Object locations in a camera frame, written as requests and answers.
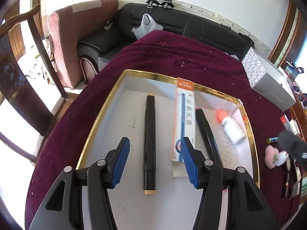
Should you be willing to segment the pink powder puff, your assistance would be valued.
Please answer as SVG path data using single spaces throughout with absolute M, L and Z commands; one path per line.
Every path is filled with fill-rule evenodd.
M 265 148 L 265 158 L 264 162 L 266 167 L 273 169 L 276 167 L 279 158 L 279 150 L 271 145 Z

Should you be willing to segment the black pen in tray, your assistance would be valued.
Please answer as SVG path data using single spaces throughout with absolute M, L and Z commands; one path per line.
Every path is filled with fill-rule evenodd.
M 223 168 L 223 162 L 219 152 L 218 145 L 209 125 L 209 122 L 201 108 L 196 109 L 196 121 L 200 130 L 203 142 L 205 144 L 209 159 Z

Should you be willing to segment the black marker orange cap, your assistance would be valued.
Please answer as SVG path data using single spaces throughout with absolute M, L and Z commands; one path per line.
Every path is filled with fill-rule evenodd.
M 144 193 L 156 192 L 156 114 L 155 97 L 147 96 L 144 133 Z

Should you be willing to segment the white bottle orange cap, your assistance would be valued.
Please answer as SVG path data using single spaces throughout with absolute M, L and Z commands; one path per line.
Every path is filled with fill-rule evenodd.
M 226 111 L 218 110 L 216 112 L 216 117 L 223 126 L 225 133 L 233 144 L 238 144 L 242 139 L 245 138 L 246 135 L 244 131 Z

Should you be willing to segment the white blue ointment box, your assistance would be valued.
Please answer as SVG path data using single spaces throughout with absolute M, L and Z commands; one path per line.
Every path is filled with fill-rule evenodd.
M 192 146 L 195 146 L 196 117 L 194 84 L 182 78 L 177 78 L 175 94 L 175 113 L 173 128 L 173 143 L 171 160 L 183 161 L 181 141 L 188 137 Z

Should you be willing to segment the grey shoe box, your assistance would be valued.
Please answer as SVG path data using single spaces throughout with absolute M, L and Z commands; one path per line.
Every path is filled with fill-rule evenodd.
M 270 61 L 262 58 L 252 47 L 241 63 L 254 91 L 283 112 L 295 104 L 294 94 L 283 73 Z

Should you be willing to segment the maroon velvet tablecloth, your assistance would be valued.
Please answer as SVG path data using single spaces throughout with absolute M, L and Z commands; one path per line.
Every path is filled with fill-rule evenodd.
M 257 147 L 260 188 L 277 223 L 283 226 L 297 211 L 299 197 L 282 197 L 282 168 L 264 162 L 266 140 L 284 130 L 283 112 L 251 89 L 240 61 L 222 51 L 167 31 L 153 31 L 124 48 L 83 89 L 50 134 L 28 189 L 25 227 L 66 166 L 75 167 L 104 101 L 126 69 L 180 77 L 218 90 L 243 102 Z

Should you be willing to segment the dark wooden chair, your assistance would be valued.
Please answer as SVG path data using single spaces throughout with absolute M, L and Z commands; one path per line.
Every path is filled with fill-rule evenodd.
M 8 33 L 21 22 L 26 21 L 28 23 L 43 63 L 61 95 L 56 103 L 61 108 L 68 97 L 68 93 L 54 70 L 36 26 L 34 16 L 40 9 L 41 6 L 38 4 L 30 11 L 13 16 L 1 25 L 1 93 L 19 115 L 40 134 L 38 154 L 41 154 L 45 142 L 55 127 L 55 117 L 58 113 L 53 114 L 47 108 L 26 79 L 12 51 Z

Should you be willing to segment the black leather sofa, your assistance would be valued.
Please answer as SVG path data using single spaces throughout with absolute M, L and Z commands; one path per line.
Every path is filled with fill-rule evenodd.
M 145 13 L 165 31 L 213 46 L 236 55 L 240 60 L 249 48 L 254 47 L 250 37 L 206 18 L 180 10 L 164 10 L 162 7 L 149 9 L 144 4 L 128 3 L 113 16 L 109 30 L 100 28 L 79 41 L 78 55 L 96 69 L 103 69 L 123 48 L 137 40 L 132 30 L 140 26 Z

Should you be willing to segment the white plastic bag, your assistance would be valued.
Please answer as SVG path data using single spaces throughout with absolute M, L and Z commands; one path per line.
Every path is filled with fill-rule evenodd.
M 148 33 L 154 30 L 163 30 L 163 26 L 157 24 L 149 14 L 143 14 L 142 21 L 139 27 L 133 28 L 132 33 L 139 40 Z

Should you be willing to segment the black clamp on sofa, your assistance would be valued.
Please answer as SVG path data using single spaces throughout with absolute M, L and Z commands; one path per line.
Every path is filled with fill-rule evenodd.
M 172 0 L 163 0 L 160 5 L 164 8 L 164 10 L 173 9 L 175 7 Z
M 153 8 L 153 6 L 159 6 L 160 5 L 158 0 L 147 0 L 146 4 L 147 4 L 147 8 L 149 8 L 149 9 Z

